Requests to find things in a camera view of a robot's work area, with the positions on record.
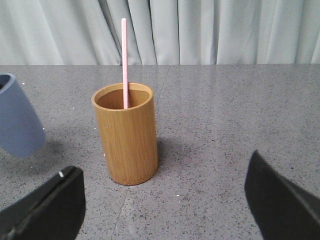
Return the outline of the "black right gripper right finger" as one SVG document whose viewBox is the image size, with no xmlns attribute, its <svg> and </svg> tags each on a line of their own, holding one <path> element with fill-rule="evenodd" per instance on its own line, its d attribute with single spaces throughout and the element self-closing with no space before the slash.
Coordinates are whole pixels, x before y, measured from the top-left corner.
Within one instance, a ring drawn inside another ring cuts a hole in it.
<svg viewBox="0 0 320 240">
<path fill-rule="evenodd" d="M 318 240 L 320 199 L 276 172 L 254 151 L 244 183 L 251 214 L 265 240 Z"/>
</svg>

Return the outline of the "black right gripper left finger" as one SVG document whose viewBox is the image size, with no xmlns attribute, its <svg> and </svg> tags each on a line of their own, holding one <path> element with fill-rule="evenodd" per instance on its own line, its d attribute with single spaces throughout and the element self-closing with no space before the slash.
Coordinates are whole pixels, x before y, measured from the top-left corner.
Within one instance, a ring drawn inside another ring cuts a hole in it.
<svg viewBox="0 0 320 240">
<path fill-rule="evenodd" d="M 85 214 L 83 171 L 68 166 L 0 212 L 0 238 L 74 240 Z"/>
</svg>

